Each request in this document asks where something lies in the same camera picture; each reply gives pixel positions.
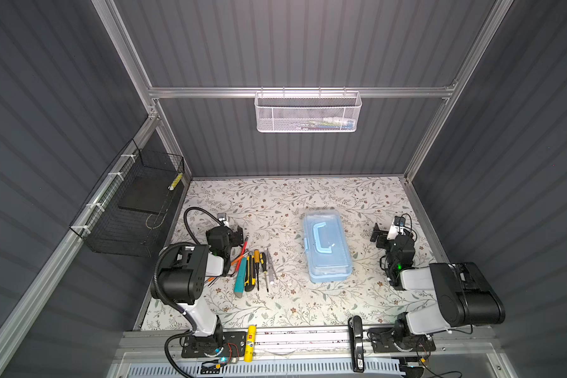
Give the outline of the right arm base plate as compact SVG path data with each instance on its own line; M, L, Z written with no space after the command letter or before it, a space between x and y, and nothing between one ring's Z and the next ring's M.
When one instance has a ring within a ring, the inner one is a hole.
M371 328L366 336L375 353L436 351L434 340L426 335L402 335L401 332L396 333L393 327Z

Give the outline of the clear handle screwdriver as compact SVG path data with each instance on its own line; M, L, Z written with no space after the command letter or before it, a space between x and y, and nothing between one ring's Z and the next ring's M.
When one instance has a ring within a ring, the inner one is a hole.
M277 280L277 274L274 269L273 259L271 253L269 253L269 249L266 249L266 260L267 260L267 271L269 277L269 283L275 284Z

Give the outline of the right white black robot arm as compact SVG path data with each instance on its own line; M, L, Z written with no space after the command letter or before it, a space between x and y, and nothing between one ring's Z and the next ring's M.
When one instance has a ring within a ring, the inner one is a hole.
M425 347L435 334L453 332L461 327L501 324L506 309L483 273L472 262L432 263L414 267L414 230L399 219L388 230L375 225L370 241L384 250L380 267L396 291L424 291L434 294L436 302L417 310L404 311L389 329L370 329L371 343L390 343L399 351L411 352Z

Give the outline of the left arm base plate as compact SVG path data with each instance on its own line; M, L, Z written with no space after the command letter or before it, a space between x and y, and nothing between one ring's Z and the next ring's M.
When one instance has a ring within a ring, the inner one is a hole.
M247 341L246 332L226 331L222 334L198 337L188 336L181 340L182 358L242 358Z

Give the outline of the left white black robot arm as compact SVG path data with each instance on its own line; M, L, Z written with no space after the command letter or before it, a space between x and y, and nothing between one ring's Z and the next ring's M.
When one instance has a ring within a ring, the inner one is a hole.
M206 231L206 242L200 243L190 230L188 214L198 211L217 222ZM222 322L208 306L203 290L209 278L226 277L234 258L232 250L244 245L243 229L232 229L225 213L211 214L198 206L184 211L184 226L190 242L172 243L164 247L154 266L150 292L181 314L190 324L185 337L203 342L222 343L225 339Z

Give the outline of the blue plastic tool box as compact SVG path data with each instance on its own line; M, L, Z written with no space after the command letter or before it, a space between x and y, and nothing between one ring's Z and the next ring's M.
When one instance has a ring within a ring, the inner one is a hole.
M302 226L310 281L324 284L348 279L353 262L340 213L334 209L308 211Z

